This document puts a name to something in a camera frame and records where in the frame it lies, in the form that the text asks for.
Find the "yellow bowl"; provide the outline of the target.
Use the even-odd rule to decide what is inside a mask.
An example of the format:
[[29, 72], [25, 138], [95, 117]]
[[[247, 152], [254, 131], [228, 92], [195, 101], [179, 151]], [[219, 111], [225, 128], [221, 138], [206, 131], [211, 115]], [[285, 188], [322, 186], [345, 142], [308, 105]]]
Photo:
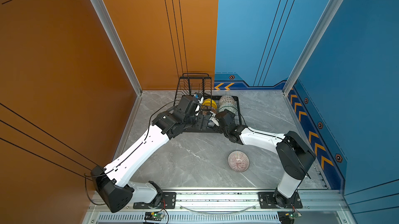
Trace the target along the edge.
[[218, 108], [216, 101], [211, 98], [205, 99], [202, 103], [202, 106], [209, 106], [215, 110], [217, 110]]

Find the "green white patterned bowl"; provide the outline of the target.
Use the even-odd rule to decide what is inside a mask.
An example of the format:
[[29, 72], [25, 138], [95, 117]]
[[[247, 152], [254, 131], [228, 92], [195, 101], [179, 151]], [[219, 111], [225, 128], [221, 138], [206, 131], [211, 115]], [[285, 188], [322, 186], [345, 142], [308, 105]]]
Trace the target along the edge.
[[224, 110], [228, 110], [228, 111], [232, 112], [235, 115], [238, 114], [238, 108], [237, 108], [235, 103], [227, 102], [227, 103], [221, 104], [219, 106], [219, 112], [223, 112]]

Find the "pink striped bowl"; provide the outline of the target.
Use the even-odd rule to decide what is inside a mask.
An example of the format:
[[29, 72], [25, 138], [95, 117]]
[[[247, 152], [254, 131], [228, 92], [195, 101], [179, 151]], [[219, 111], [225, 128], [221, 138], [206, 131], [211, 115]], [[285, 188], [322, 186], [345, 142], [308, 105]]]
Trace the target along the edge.
[[250, 161], [248, 156], [242, 151], [233, 151], [228, 156], [229, 167], [238, 173], [248, 170]]

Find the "blue white floral bowl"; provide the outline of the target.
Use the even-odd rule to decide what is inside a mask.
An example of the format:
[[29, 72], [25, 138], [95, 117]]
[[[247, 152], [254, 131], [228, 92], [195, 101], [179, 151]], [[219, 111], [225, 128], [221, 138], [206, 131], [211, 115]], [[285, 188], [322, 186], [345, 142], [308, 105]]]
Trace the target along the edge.
[[218, 120], [215, 117], [211, 117], [210, 120], [215, 124], [215, 126], [220, 126]]

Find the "black white patterned bowl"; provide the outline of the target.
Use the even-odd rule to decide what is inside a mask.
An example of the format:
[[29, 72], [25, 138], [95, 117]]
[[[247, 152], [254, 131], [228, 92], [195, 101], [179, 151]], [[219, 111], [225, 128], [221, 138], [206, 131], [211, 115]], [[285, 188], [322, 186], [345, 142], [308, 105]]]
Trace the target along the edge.
[[223, 95], [219, 99], [219, 105], [222, 106], [224, 104], [232, 104], [235, 105], [235, 100], [232, 96], [230, 95]]

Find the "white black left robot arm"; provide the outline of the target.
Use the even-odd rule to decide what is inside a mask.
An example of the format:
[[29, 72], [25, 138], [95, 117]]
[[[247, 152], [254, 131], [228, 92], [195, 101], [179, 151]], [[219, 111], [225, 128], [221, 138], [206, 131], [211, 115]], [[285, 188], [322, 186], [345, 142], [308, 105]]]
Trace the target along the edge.
[[203, 119], [200, 113], [204, 97], [200, 93], [183, 96], [177, 105], [151, 115], [148, 129], [123, 154], [105, 167], [96, 166], [90, 173], [95, 190], [112, 213], [128, 203], [144, 203], [152, 208], [162, 202], [162, 189], [153, 181], [132, 182], [140, 166], [161, 146], [193, 128]]

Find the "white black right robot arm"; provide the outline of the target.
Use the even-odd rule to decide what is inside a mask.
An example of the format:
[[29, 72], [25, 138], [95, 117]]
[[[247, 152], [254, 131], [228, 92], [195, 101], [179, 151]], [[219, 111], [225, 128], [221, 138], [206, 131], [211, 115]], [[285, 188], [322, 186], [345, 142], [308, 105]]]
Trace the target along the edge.
[[284, 174], [273, 199], [278, 208], [293, 206], [297, 189], [316, 160], [314, 151], [294, 131], [274, 134], [255, 130], [246, 125], [237, 125], [234, 117], [235, 114], [228, 110], [216, 114], [219, 129], [233, 143], [258, 147], [278, 155]]

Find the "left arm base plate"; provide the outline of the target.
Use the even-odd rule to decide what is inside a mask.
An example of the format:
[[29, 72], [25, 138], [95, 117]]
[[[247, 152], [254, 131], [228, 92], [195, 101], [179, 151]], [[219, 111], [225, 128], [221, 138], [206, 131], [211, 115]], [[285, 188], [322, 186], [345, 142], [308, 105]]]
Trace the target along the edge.
[[147, 204], [147, 203], [134, 203], [133, 209], [175, 209], [176, 207], [176, 192], [163, 192], [162, 197], [158, 204]]

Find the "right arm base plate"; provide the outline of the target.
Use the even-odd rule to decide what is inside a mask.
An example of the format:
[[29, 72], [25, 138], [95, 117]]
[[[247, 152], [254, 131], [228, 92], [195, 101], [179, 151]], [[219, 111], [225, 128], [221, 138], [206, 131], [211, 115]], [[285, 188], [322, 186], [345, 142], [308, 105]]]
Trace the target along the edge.
[[286, 198], [278, 191], [274, 192], [259, 192], [258, 200], [261, 209], [272, 208], [295, 208], [302, 209], [303, 205], [298, 191], [295, 191], [290, 198]]

